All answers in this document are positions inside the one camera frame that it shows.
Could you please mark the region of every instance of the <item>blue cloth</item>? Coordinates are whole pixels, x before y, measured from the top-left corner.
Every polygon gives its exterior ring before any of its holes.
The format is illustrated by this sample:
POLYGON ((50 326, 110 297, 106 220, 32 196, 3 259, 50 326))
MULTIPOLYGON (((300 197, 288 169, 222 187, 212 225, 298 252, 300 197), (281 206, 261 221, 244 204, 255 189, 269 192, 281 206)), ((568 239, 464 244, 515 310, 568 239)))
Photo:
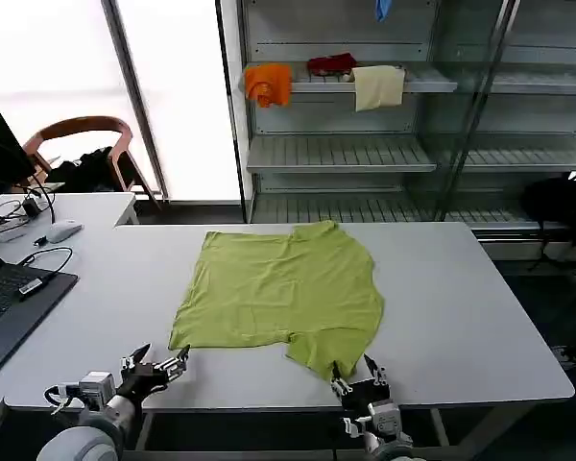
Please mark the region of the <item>blue cloth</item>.
POLYGON ((375 0, 375 19, 382 22, 388 16, 388 10, 393 5, 393 0, 375 0))

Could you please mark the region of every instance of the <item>white table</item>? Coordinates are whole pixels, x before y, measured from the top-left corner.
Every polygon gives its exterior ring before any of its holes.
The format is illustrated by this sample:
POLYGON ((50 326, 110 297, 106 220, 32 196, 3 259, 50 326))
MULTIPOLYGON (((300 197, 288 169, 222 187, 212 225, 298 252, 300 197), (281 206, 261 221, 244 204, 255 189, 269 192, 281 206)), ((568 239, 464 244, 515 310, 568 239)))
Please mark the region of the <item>white table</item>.
MULTIPOLYGON (((12 200, 23 200, 22 194, 0 196, 0 215, 13 210, 16 204, 6 204, 12 200)), ((138 224, 131 192, 99 192, 94 194, 56 194, 53 203, 56 220, 74 219, 84 224, 84 231, 73 235, 67 242, 72 246, 85 239, 87 234, 98 231, 110 231, 115 226, 127 223, 138 224)), ((22 257, 37 250, 34 242, 45 235, 51 226, 51 213, 47 209, 34 221, 23 227, 26 232, 10 242, 0 242, 0 257, 8 262, 18 262, 22 257)))
MULTIPOLYGON (((7 194, 0 196, 0 204, 10 200, 23 200, 25 195, 7 194)), ((64 245, 72 247, 74 255, 65 271, 72 271, 79 274, 82 269, 79 259, 87 253, 87 248, 91 242, 102 245, 102 236, 111 231, 115 226, 121 224, 138 224, 136 212, 134 211, 134 194, 131 192, 114 193, 94 193, 94 194, 57 194, 53 203, 56 219, 74 219, 84 224, 84 229, 64 241, 64 245)), ((0 208, 0 214, 7 213, 12 205, 4 205, 0 208)), ((33 245, 35 240, 42 237, 51 226, 51 215, 49 210, 43 211, 35 221, 27 224, 25 234, 10 242, 0 242, 0 257, 5 261, 16 263, 23 257, 37 250, 33 245)), ((63 255, 48 254, 44 257, 38 267, 47 269, 55 268, 63 261, 63 255)), ((1 401, 5 396, 5 389, 0 386, 0 410, 1 401)))
MULTIPOLYGON (((46 407, 46 388, 91 370, 119 376, 119 358, 147 342, 153 344, 152 358, 169 356, 173 319, 205 233, 291 228, 123 226, 91 232, 66 268, 81 276, 79 283, 2 368, 0 396, 14 407, 46 407)), ((342 228, 375 261, 385 310, 368 353, 386 366, 399 403, 404 408, 497 405, 459 447, 436 449, 436 456, 472 456, 534 404, 573 395, 553 354, 465 225, 342 228)), ((194 350, 186 375, 144 407, 336 406, 328 384, 285 358, 284 350, 282 344, 194 350)), ((365 370, 359 364, 357 377, 365 370)))

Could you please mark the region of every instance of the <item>green t-shirt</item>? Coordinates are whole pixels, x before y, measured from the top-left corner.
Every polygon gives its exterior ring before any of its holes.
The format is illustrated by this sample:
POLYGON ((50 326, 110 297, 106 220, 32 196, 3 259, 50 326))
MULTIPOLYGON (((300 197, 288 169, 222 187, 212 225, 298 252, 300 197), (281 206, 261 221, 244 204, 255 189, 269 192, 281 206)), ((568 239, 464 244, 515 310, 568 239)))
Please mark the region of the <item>green t-shirt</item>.
POLYGON ((329 379, 352 374, 382 316, 369 253, 333 222, 290 235, 209 232, 169 348, 277 342, 329 379))

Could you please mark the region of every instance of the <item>red cloth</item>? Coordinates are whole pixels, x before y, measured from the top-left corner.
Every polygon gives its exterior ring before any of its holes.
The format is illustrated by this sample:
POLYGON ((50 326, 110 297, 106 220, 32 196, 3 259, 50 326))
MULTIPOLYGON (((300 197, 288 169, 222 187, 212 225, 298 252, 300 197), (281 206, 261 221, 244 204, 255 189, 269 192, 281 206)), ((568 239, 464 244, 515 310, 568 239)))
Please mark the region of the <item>red cloth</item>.
POLYGON ((356 59, 350 53, 314 58, 307 62, 307 70, 314 75, 347 74, 356 67, 356 59))

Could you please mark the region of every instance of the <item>cream towel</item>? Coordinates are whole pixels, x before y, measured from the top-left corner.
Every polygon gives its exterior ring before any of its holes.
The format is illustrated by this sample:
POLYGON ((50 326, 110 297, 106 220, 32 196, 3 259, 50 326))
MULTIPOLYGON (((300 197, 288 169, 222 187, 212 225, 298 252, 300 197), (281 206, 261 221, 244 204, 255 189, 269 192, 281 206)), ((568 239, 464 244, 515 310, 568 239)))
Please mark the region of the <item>cream towel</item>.
POLYGON ((392 65, 354 67, 356 111, 399 106, 405 70, 392 65))

